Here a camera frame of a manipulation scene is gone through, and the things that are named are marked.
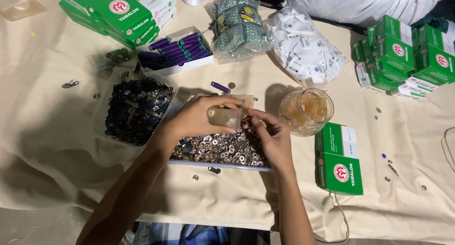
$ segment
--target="clear glass jar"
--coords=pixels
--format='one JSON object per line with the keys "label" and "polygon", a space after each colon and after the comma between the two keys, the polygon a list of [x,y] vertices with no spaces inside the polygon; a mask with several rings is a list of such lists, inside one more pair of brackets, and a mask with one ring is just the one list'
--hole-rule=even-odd
{"label": "clear glass jar", "polygon": [[281,102],[278,118],[291,128],[291,134],[309,137],[318,133],[333,116],[332,99],[322,90],[294,91]]}

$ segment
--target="cream fabric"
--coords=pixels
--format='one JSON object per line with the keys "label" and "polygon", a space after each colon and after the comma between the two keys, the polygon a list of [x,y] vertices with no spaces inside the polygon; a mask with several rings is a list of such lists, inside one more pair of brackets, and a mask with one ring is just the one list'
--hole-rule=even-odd
{"label": "cream fabric", "polygon": [[[97,104],[92,95],[103,90],[111,72],[93,70],[86,56],[121,45],[72,22],[58,0],[47,1],[45,14],[16,22],[0,18],[0,206],[77,205],[93,210],[137,155],[95,139],[88,128]],[[161,36],[193,25],[202,31],[208,27],[210,18],[202,6],[178,0],[177,9],[176,19]],[[274,10],[260,7],[259,13],[267,18]],[[350,56],[350,41],[358,35],[325,23],[316,26]],[[210,40],[213,34],[204,36]],[[71,79],[80,84],[60,88]],[[257,96],[256,108],[273,114],[281,98],[298,88],[270,55],[211,64],[172,79],[182,100],[199,91],[217,92],[212,80],[234,82],[236,94]],[[332,122],[356,129],[365,195],[338,197],[352,238],[455,244],[455,173],[441,147],[444,131],[455,126],[454,88],[444,85],[419,101],[376,95],[360,88],[352,61],[325,87],[335,105]],[[447,139],[454,151],[455,129]],[[314,138],[292,137],[292,148],[314,232],[327,240],[343,239],[341,212],[315,185]],[[196,182],[191,179],[195,174]],[[206,167],[170,165],[157,180],[140,220],[269,229],[278,208],[272,177],[228,168],[215,175]]]}

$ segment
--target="hand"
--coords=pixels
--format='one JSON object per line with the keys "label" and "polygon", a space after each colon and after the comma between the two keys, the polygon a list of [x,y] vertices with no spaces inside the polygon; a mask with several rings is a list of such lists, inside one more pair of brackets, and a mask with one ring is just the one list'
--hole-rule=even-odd
{"label": "hand", "polygon": [[180,112],[170,121],[167,126],[173,129],[179,137],[195,137],[214,133],[235,134],[236,130],[229,126],[215,126],[208,122],[207,110],[213,106],[235,106],[242,102],[232,97],[197,94],[190,99]]}
{"label": "hand", "polygon": [[255,116],[251,119],[253,130],[258,133],[271,166],[278,171],[293,170],[289,126],[264,111],[248,108],[247,112]]}

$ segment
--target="left hand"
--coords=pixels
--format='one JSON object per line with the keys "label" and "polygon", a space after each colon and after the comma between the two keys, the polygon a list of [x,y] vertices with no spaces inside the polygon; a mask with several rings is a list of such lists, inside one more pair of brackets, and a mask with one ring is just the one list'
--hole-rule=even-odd
{"label": "left hand", "polygon": [[215,133],[235,134],[236,130],[229,126],[215,126],[208,122],[207,110],[219,105],[241,105],[242,102],[232,97],[197,94],[190,99],[180,112],[166,126],[179,137],[195,137]]}

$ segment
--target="red circular logo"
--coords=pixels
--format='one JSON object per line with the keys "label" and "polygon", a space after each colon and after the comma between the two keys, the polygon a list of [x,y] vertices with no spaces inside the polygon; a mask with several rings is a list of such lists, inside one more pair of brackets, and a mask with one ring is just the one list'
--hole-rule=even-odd
{"label": "red circular logo", "polygon": [[335,175],[335,178],[338,179],[338,181],[343,183],[349,179],[348,168],[345,167],[343,164],[336,164],[333,167],[333,174]]}
{"label": "red circular logo", "polygon": [[130,4],[124,0],[114,0],[109,4],[109,9],[114,14],[124,14],[130,9]]}
{"label": "red circular logo", "polygon": [[395,54],[397,54],[398,56],[405,55],[405,51],[403,50],[403,48],[396,43],[392,45],[392,49],[394,50]]}
{"label": "red circular logo", "polygon": [[440,54],[437,54],[437,55],[436,55],[436,60],[438,61],[438,63],[439,63],[442,67],[444,67],[444,68],[449,67],[449,62],[447,62],[447,58],[445,58],[445,56],[440,55]]}

